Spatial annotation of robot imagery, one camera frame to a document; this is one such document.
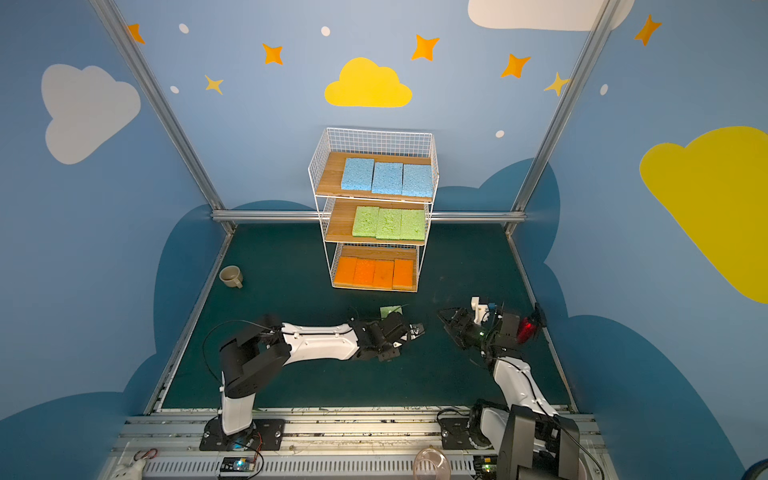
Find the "green sponge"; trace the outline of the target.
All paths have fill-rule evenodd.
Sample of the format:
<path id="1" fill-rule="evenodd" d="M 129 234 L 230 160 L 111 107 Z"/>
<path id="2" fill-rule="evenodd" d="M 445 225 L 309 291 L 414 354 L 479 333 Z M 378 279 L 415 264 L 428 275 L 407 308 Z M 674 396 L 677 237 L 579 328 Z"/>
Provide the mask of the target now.
<path id="1" fill-rule="evenodd" d="M 402 313 L 402 306 L 383 306 L 380 308 L 380 318 L 385 319 L 392 313 Z"/>
<path id="2" fill-rule="evenodd" d="M 377 234 L 379 207 L 357 206 L 352 226 L 354 237 L 375 238 Z"/>
<path id="3" fill-rule="evenodd" d="M 380 208 L 377 216 L 376 234 L 378 240 L 400 240 L 402 210 Z"/>
<path id="4" fill-rule="evenodd" d="M 401 213 L 400 240 L 424 241 L 426 237 L 426 217 L 423 209 L 408 209 Z"/>

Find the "orange sponge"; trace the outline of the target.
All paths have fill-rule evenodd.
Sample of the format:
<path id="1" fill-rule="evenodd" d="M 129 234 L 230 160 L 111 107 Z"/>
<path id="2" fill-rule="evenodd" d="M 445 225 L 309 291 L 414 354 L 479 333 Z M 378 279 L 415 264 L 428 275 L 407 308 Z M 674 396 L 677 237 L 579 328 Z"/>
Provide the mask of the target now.
<path id="1" fill-rule="evenodd" d="M 392 277 L 392 288 L 396 291 L 413 291 L 416 288 L 414 280 L 415 262 L 408 259 L 396 259 Z"/>
<path id="2" fill-rule="evenodd" d="M 354 284 L 357 261 L 358 259 L 355 257 L 339 258 L 334 275 L 336 287 L 350 287 Z"/>
<path id="3" fill-rule="evenodd" d="M 392 290 L 395 262 L 393 260 L 376 260 L 373 286 L 376 289 Z"/>
<path id="4" fill-rule="evenodd" d="M 376 261 L 357 258 L 353 275 L 353 285 L 360 288 L 368 288 L 374 285 Z"/>

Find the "blue sponge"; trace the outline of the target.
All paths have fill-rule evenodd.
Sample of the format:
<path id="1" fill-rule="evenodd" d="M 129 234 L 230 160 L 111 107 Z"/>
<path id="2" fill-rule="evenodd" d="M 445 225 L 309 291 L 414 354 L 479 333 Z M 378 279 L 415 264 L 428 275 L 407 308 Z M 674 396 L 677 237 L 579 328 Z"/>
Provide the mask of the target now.
<path id="1" fill-rule="evenodd" d="M 431 198 L 433 196 L 431 166 L 404 164 L 401 194 L 408 197 Z"/>
<path id="2" fill-rule="evenodd" d="M 403 167 L 402 163 L 376 162 L 371 191 L 375 194 L 401 195 Z"/>
<path id="3" fill-rule="evenodd" d="M 344 191 L 370 191 L 372 189 L 375 160 L 372 158 L 347 158 L 341 181 Z"/>

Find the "blue sponge front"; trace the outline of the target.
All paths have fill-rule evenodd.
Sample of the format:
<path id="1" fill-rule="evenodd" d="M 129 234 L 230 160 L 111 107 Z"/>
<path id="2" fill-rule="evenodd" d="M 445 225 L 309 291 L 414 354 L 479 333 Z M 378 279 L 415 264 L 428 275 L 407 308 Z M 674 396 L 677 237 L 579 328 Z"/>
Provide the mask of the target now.
<path id="1" fill-rule="evenodd" d="M 371 191 L 375 194 L 401 195 L 403 167 L 402 163 L 376 162 Z"/>

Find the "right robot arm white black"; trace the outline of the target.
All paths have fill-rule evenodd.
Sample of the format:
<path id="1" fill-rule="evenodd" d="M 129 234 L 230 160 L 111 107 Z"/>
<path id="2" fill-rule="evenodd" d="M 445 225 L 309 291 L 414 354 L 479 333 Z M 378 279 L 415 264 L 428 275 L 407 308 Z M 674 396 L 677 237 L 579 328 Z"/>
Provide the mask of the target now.
<path id="1" fill-rule="evenodd" d="M 463 349 L 476 349 L 505 402 L 479 400 L 464 430 L 471 445 L 491 450 L 476 456 L 476 479 L 587 479 L 576 422 L 559 414 L 537 385 L 519 347 L 546 326 L 536 305 L 524 316 L 495 304 L 438 312 L 446 332 Z"/>

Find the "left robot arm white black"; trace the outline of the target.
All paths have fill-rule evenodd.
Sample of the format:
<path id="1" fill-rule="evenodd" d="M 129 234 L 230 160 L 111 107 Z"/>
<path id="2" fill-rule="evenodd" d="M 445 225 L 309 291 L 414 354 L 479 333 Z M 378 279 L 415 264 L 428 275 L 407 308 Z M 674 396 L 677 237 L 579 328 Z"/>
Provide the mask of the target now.
<path id="1" fill-rule="evenodd" d="M 222 433 L 232 437 L 251 427 L 255 397 L 284 366 L 314 360 L 388 361 L 403 345 L 425 333 L 394 311 L 372 321 L 352 319 L 336 326 L 283 323 L 266 315 L 225 341 L 219 348 Z"/>

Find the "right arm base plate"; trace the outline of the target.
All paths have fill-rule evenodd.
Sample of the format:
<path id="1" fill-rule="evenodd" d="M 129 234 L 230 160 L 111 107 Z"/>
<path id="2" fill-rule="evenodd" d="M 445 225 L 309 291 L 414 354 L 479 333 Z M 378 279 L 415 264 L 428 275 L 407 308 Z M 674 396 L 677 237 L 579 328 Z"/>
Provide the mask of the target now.
<path id="1" fill-rule="evenodd" d="M 449 416 L 437 420 L 444 450 L 477 450 L 477 425 L 468 417 Z"/>

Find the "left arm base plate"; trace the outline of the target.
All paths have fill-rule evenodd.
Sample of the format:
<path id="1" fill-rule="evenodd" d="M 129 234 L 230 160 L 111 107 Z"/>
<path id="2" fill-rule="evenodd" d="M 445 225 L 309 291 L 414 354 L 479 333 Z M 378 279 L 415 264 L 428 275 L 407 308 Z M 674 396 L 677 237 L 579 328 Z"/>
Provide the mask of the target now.
<path id="1" fill-rule="evenodd" d="M 217 416 L 204 427 L 200 451 L 278 451 L 286 422 L 283 419 L 254 419 L 250 426 L 235 434 L 225 434 L 222 418 Z"/>

